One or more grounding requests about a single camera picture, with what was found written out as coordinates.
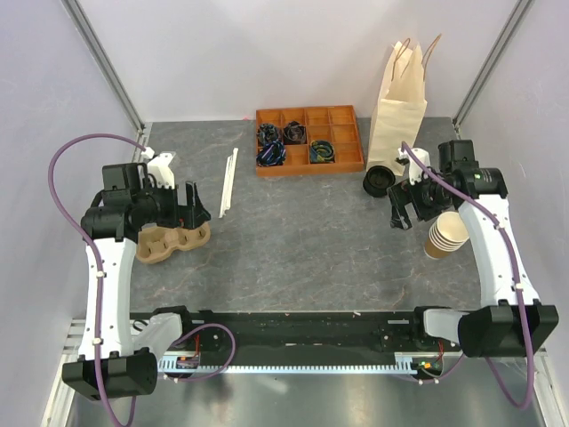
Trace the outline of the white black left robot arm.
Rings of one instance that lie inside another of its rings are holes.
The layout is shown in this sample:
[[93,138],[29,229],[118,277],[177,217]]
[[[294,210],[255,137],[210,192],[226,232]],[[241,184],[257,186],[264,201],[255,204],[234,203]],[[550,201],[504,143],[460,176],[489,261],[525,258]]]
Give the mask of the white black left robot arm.
[[105,165],[102,178],[80,222],[90,267],[83,339],[77,361],[62,368],[63,382],[94,401],[149,395],[164,353],[195,340],[183,305],[154,310],[144,331],[132,336],[131,274],[141,229],[196,230],[211,219],[192,181],[182,205],[177,186],[160,184],[143,163]]

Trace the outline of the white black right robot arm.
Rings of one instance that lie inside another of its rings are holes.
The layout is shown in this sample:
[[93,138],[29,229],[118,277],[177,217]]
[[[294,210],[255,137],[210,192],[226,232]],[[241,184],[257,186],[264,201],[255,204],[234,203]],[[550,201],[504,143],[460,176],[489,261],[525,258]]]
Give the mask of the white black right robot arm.
[[464,223],[477,264],[481,297],[478,310],[420,307],[421,317],[407,327],[408,342],[427,350],[439,338],[459,345],[470,358],[530,358],[551,335],[559,316],[544,305],[527,276],[511,228],[508,190],[501,171],[483,168],[470,140],[439,144],[439,168],[428,152],[402,144],[397,162],[408,177],[388,189],[391,225],[408,230],[406,207],[428,221],[453,208]]

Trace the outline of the stack of paper cups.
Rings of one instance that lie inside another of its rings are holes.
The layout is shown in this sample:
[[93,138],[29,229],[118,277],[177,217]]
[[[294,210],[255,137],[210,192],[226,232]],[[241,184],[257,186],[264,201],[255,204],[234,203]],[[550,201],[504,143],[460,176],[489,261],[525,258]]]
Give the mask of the stack of paper cups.
[[456,252],[469,240],[469,232],[457,212],[441,213],[429,229],[424,245],[425,254],[442,259]]

